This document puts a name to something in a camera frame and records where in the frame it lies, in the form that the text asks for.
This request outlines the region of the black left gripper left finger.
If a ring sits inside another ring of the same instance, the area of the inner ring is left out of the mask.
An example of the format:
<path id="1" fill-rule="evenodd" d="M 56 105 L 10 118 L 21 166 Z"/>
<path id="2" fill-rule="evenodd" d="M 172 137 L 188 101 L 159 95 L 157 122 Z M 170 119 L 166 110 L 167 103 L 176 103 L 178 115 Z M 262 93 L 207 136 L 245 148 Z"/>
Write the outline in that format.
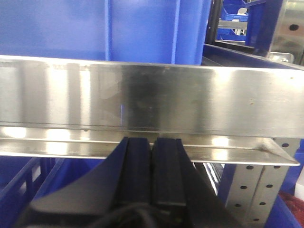
<path id="1" fill-rule="evenodd" d="M 146 138 L 124 137 L 111 154 L 70 184 L 39 197 L 25 208 L 16 228 L 84 228 L 112 207 L 128 152 L 150 150 Z"/>

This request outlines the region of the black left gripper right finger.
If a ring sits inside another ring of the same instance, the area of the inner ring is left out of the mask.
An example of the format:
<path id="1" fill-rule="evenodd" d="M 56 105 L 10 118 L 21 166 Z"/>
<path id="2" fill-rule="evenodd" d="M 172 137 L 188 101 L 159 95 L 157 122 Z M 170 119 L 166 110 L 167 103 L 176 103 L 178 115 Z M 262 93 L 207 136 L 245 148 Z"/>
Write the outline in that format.
<path id="1" fill-rule="evenodd" d="M 240 228 L 193 166 L 180 139 L 157 138 L 151 150 L 152 204 L 162 228 Z"/>

